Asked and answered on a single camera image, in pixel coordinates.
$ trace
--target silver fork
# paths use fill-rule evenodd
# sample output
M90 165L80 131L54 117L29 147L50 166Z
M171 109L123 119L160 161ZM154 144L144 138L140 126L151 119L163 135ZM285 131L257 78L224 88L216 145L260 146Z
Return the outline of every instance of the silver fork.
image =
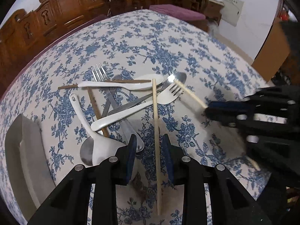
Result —
M98 65L96 65L96 67L94 66L94 70L96 72L96 75L94 73L94 70L93 70L93 67L91 68L92 69L92 72L93 72L93 76L95 78L95 81L105 81L105 80L110 80L110 78L107 76L106 74L106 71L104 70L104 68L102 67L101 64L100 65L100 68ZM112 108L117 108L119 107L119 105L116 103L115 99L113 98L111 92L110 92L110 89L108 87L103 87L102 88L106 95L107 95L107 98L109 99L110 101L110 104L112 105ZM127 120L127 119L122 119L120 120L120 126L122 127L122 130L125 134L125 137L126 137L126 140L127 140L127 144L130 140L130 137L131 137L131 134L135 134L136 136L136 140L137 140L137 143L136 143L136 152L140 152L144 149L144 142L143 140L141 139L141 137L137 134L137 132L134 130L133 126L130 124L130 122Z

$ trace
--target seat cushion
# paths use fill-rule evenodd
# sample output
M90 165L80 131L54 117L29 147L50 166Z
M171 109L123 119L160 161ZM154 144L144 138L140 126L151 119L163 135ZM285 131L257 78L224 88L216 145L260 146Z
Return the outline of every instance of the seat cushion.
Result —
M158 13L170 15L186 22L205 19L205 15L202 13L177 7L172 4L151 5L149 9Z

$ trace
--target fork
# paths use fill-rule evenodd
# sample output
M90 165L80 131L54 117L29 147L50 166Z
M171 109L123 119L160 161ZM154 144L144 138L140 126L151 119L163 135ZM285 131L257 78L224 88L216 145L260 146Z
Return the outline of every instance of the fork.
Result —
M98 65L93 66L96 74L94 73L93 67L91 67L95 81L110 80L110 78L109 78L109 76L107 76L106 71L104 70L103 66L101 64L99 64L99 65L100 65L101 70ZM110 104L112 105L112 108L119 107L119 105L116 103L115 99L113 98L113 96L110 92L110 89L107 87L103 87L102 89L105 91L107 98L110 101ZM145 144L144 144L143 140L141 139L141 137L134 130L134 128L130 124L130 122L127 119L122 119L122 120L120 120L120 126L122 127L122 130L125 134L127 143L130 140L131 134L136 135L136 140L137 140L136 152L142 151L144 149Z

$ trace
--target white wall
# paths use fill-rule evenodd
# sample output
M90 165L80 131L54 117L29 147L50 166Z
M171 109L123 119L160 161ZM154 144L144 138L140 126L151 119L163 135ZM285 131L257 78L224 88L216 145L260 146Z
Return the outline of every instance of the white wall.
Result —
M279 0L241 1L244 1L244 6L237 26L234 27L221 20L219 26L220 34L254 59L268 35ZM38 0L16 0L0 26L5 23L15 10L24 8L29 12L36 9L39 5L40 2Z
M237 26L221 20L219 30L222 36L254 59L269 33L279 0L241 1L244 6Z

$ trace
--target blue floral pattern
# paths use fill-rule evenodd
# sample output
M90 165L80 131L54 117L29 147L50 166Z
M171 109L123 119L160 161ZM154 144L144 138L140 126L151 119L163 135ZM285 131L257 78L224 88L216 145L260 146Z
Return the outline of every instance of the blue floral pattern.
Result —
M0 191L20 224L26 224L26 221L9 182L4 150L6 132L21 113L37 122L42 130L50 174L58 184L74 165L81 163L80 146L88 137L69 101L70 92L76 91L80 96L82 110L90 124L95 120L95 113L85 89L57 90L57 87L92 80L90 67L99 62L110 77L120 74L123 79L149 73L166 78L175 71L186 72L186 85L207 103L239 100L253 94L256 88L267 86L235 52L207 33L153 11L139 10L115 16L70 35L36 59L0 102ZM104 106L105 93L98 89L93 91L98 106ZM122 105L147 93L117 89L114 98ZM158 113L160 140L168 133L174 145L180 146L186 155L201 164L215 166L223 163L254 198L259 196L270 174L252 166L234 129L210 121L185 94L171 104L159 105ZM141 181L148 191L146 200L140 201L132 188L117 190L118 222L180 225L182 205L176 202L169 204L172 205L167 208L169 213L161 217L155 215L153 106L128 117L128 120L145 143L145 149L137 155L136 161L141 164ZM120 125L114 123L108 129L111 138L124 142ZM168 180L163 154L161 171L163 192L182 192ZM211 224L210 204L207 206L208 223Z

